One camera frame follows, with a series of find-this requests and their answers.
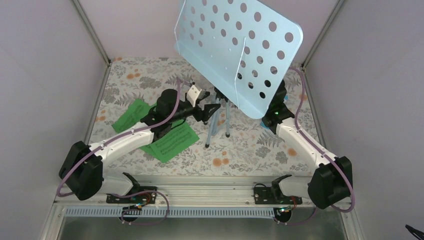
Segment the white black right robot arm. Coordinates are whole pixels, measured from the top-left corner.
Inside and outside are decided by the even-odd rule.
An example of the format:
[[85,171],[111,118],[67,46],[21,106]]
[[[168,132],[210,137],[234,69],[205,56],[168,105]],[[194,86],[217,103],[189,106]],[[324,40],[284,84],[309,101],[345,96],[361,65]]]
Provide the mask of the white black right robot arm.
[[353,201],[351,161],[345,156],[337,157],[301,128],[296,114],[284,103],[286,94],[285,83],[281,82],[262,122],[294,148],[313,175],[306,179],[286,174],[275,179],[271,183],[272,200],[282,204],[289,197],[307,198],[319,209],[334,206],[345,198]]

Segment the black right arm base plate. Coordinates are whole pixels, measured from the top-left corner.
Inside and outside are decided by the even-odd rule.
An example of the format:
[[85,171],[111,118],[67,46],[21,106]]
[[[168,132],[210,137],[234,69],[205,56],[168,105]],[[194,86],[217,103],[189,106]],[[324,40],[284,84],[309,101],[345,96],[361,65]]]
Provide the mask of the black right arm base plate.
[[253,197],[256,205],[301,205],[303,203],[301,197],[282,195],[275,197],[271,187],[265,185],[255,185],[253,187]]

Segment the blue metronome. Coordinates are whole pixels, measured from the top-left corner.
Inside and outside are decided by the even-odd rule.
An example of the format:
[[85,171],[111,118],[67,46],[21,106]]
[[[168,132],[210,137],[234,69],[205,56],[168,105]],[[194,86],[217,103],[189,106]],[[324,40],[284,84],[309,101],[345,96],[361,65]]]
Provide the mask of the blue metronome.
[[287,108],[287,110],[283,112],[275,112],[275,113],[265,113],[264,117],[261,119],[261,125],[264,128],[272,129],[277,126],[277,124],[281,123],[283,120],[290,118],[292,116],[290,110]]

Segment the green sheet music page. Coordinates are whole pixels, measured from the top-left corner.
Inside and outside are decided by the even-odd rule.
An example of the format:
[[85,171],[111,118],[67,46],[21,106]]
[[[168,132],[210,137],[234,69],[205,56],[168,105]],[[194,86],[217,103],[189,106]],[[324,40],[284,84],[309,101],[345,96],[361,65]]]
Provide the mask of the green sheet music page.
[[141,99],[136,99],[132,104],[130,104],[127,110],[119,117],[119,119],[112,124],[112,128],[117,134],[128,130],[130,127],[135,125],[143,117],[145,117],[149,110],[152,107],[155,107],[156,104],[148,105]]
[[173,123],[171,131],[159,140],[140,147],[145,153],[165,164],[199,140],[199,136],[184,120]]

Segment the light blue music stand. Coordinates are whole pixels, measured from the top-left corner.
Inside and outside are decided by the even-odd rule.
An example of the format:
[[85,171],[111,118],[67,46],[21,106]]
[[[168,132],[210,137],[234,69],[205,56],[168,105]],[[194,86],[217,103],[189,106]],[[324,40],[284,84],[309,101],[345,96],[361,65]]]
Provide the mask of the light blue music stand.
[[304,39],[257,0],[181,0],[174,33],[177,52],[252,119],[264,117]]

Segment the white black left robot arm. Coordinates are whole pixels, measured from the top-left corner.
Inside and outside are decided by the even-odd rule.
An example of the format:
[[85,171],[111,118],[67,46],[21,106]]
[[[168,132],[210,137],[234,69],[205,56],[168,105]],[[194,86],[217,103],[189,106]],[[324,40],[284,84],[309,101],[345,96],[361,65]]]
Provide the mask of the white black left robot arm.
[[181,100],[180,90],[166,89],[147,114],[128,129],[108,139],[92,144],[74,143],[59,170],[61,182],[58,197],[76,196],[80,201],[96,194],[122,198],[131,203],[139,197],[139,184],[128,173],[106,175],[106,166],[125,154],[152,144],[173,130],[175,122],[193,117],[207,122],[221,107],[219,103],[199,103],[210,95],[201,90],[189,90]]

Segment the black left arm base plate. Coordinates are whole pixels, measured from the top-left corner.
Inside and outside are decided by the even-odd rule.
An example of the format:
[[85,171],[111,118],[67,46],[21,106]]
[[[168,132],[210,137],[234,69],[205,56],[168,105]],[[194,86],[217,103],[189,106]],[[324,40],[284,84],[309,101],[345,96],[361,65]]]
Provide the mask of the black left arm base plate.
[[130,206],[142,207],[149,204],[154,204],[156,201],[156,193],[155,192],[146,192],[145,191],[157,191],[156,186],[141,186],[138,188],[134,188],[130,190],[127,195],[132,195],[137,193],[137,195],[131,197],[116,197],[108,194],[106,197],[107,204],[127,204]]

